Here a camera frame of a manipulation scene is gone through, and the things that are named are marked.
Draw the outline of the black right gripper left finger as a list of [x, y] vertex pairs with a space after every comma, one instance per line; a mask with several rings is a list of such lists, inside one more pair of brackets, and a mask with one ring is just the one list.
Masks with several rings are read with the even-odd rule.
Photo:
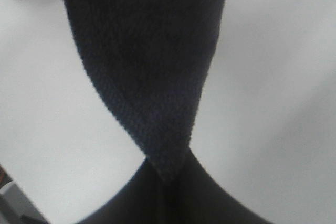
[[168, 223], [163, 185], [148, 160], [106, 204], [80, 223]]

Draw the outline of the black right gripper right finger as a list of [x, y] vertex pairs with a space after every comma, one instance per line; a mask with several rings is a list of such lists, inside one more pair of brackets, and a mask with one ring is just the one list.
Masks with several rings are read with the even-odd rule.
[[189, 151], [165, 187], [165, 223], [265, 223], [215, 182]]

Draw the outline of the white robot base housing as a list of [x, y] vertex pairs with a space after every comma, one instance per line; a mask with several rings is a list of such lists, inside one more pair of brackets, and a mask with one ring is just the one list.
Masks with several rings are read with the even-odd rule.
[[1, 223], [48, 223], [2, 167]]

